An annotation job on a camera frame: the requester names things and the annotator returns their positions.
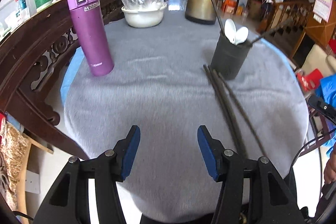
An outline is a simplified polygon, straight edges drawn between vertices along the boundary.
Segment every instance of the red chair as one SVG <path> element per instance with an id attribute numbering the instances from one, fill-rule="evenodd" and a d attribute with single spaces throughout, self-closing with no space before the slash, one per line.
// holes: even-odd
<path id="1" fill-rule="evenodd" d="M 322 73 L 315 69 L 310 74 L 303 76 L 302 74 L 296 75 L 297 80 L 304 92 L 317 89 L 320 85 L 320 80 L 323 78 Z"/>
<path id="2" fill-rule="evenodd" d="M 330 39 L 328 44 L 333 53 L 336 54 L 336 39 Z"/>

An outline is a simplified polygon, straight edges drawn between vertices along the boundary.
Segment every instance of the person's hand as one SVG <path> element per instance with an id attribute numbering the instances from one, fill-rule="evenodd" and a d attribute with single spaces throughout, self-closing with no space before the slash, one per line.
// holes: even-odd
<path id="1" fill-rule="evenodd" d="M 334 144 L 333 151 L 330 153 L 330 159 L 324 169 L 324 181 L 326 184 L 336 181 L 336 143 Z"/>

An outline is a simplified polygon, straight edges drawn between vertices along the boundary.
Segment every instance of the gray tablecloth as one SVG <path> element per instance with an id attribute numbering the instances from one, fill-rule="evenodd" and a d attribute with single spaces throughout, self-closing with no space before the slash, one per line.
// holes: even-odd
<path id="1" fill-rule="evenodd" d="M 137 207 L 163 222 L 182 222 L 214 212 L 220 183 L 208 175 L 197 128 L 235 150 L 214 90 L 203 71 L 210 64 L 219 25 L 199 25 L 183 12 L 166 11 L 158 26 L 105 27 L 113 71 L 93 77 L 84 59 L 64 107 L 68 135 L 96 157 L 124 138 L 133 124 L 141 141 L 130 176 L 122 186 Z M 292 72 L 274 50 L 256 43 L 229 85 L 282 177 L 302 146 L 308 110 Z M 234 107 L 251 159 L 262 154 Z"/>

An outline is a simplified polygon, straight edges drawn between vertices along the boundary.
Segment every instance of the white container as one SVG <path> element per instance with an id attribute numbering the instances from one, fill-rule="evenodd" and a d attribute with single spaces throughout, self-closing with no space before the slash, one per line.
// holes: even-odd
<path id="1" fill-rule="evenodd" d="M 162 21 L 166 8 L 167 4 L 165 3 L 159 10 L 126 10 L 124 7 L 122 7 L 121 10 L 125 14 L 125 19 L 128 25 L 134 28 L 147 28 L 158 25 Z"/>

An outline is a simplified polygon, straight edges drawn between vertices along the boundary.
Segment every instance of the black cup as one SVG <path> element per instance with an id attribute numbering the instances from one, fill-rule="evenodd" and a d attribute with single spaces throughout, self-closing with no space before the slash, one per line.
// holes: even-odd
<path id="1" fill-rule="evenodd" d="M 211 61 L 211 68 L 218 73 L 220 72 L 225 80 L 232 80 L 236 78 L 251 48 L 250 41 L 246 40 L 244 43 L 234 45 L 220 31 L 216 50 Z"/>

